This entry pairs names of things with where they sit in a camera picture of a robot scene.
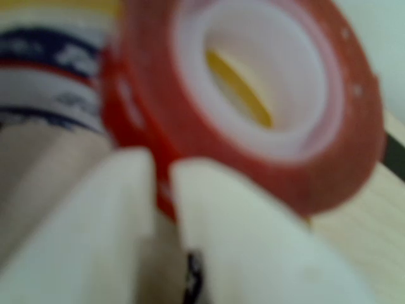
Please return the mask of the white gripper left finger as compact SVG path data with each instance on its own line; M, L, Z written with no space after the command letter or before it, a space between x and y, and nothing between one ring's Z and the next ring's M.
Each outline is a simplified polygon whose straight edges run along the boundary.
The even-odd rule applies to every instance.
M176 303L175 226L144 148L103 161L1 269L2 303Z

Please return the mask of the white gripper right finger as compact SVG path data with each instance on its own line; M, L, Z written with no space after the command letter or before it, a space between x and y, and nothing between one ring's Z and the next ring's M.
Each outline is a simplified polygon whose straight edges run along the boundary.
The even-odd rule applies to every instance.
M208 159L170 168L180 237L212 303L375 303L366 281L244 174Z

